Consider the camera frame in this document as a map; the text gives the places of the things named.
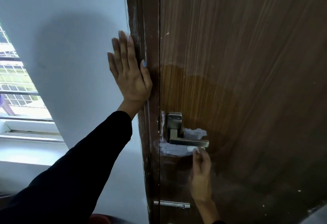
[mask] door latch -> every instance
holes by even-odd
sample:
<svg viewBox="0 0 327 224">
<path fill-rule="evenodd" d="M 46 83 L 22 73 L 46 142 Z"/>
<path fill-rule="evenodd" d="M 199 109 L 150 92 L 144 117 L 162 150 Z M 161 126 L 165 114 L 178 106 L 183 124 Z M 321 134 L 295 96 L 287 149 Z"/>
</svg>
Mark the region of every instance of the door latch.
<svg viewBox="0 0 327 224">
<path fill-rule="evenodd" d="M 184 138 L 181 133 L 182 129 L 182 113 L 169 112 L 167 115 L 167 134 L 168 142 L 175 145 L 194 146 L 194 147 L 209 147 L 208 140 L 196 140 Z"/>
</svg>

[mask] white wall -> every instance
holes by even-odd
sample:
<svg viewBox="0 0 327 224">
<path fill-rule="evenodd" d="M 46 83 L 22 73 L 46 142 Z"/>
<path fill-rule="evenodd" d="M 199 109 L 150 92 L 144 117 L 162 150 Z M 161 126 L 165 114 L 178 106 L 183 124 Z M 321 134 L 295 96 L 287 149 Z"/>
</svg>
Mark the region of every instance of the white wall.
<svg viewBox="0 0 327 224">
<path fill-rule="evenodd" d="M 0 21 L 69 148 L 118 108 L 122 96 L 106 52 L 112 51 L 118 30 L 128 30 L 125 0 L 0 0 Z M 137 129 L 134 119 L 132 140 L 116 161 L 95 212 L 146 223 Z M 19 189 L 45 168 L 5 163 L 0 177 L 17 170 L 12 180 Z"/>
</svg>

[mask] black sleeve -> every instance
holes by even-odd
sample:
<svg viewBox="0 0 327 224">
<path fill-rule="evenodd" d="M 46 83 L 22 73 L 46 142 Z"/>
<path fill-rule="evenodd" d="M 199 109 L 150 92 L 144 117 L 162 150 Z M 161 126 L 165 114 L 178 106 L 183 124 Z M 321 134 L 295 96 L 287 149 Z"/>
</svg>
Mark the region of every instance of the black sleeve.
<svg viewBox="0 0 327 224">
<path fill-rule="evenodd" d="M 19 192 L 0 211 L 0 223 L 87 223 L 131 136 L 129 115 L 112 113 Z"/>
</svg>

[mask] fingers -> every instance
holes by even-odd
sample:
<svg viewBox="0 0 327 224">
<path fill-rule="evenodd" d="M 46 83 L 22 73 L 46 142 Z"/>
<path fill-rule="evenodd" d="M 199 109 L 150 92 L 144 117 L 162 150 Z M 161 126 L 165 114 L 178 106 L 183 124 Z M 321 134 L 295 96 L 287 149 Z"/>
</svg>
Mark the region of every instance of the fingers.
<svg viewBox="0 0 327 224">
<path fill-rule="evenodd" d="M 124 71 L 129 71 L 129 65 L 127 60 L 127 40 L 125 32 L 120 30 L 118 32 L 119 35 L 119 45 L 120 45 L 120 56 L 123 64 Z"/>
<path fill-rule="evenodd" d="M 120 46 L 117 38 L 113 38 L 112 40 L 112 47 L 113 51 L 115 53 L 115 61 L 116 61 L 116 66 L 118 73 L 123 73 L 123 64 L 122 64 L 122 59 L 120 56 Z"/>
<path fill-rule="evenodd" d="M 108 55 L 108 61 L 109 61 L 109 69 L 115 79 L 118 78 L 118 70 L 116 68 L 116 64 L 114 61 L 114 57 L 112 53 L 107 53 Z"/>
<path fill-rule="evenodd" d="M 143 77 L 143 81 L 144 81 L 145 87 L 147 89 L 151 89 L 151 87 L 152 87 L 152 80 L 151 80 L 151 77 L 150 77 L 150 72 L 146 68 L 146 63 L 145 63 L 144 60 L 141 61 L 140 69 L 141 69 L 141 73 L 142 73 L 142 77 Z"/>
<path fill-rule="evenodd" d="M 198 151 L 196 149 L 193 151 L 193 173 L 195 175 L 201 173 L 201 160 L 198 158 Z"/>
<path fill-rule="evenodd" d="M 127 35 L 127 59 L 130 70 L 139 70 L 135 56 L 134 42 L 130 35 Z"/>
<path fill-rule="evenodd" d="M 202 166 L 201 166 L 202 172 L 206 174 L 210 174 L 211 160 L 209 154 L 203 148 L 199 148 L 199 152 L 202 156 Z"/>
</svg>

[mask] wooden door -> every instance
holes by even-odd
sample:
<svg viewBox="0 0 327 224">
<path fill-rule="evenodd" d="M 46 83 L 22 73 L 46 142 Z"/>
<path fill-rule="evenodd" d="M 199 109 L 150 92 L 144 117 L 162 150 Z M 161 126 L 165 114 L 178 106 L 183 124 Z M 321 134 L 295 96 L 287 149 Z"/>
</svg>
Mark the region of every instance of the wooden door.
<svg viewBox="0 0 327 224">
<path fill-rule="evenodd" d="M 168 112 L 207 132 L 226 223 L 298 223 L 327 198 L 327 0 L 160 0 L 160 223 L 202 223 L 191 153 Z"/>
</svg>

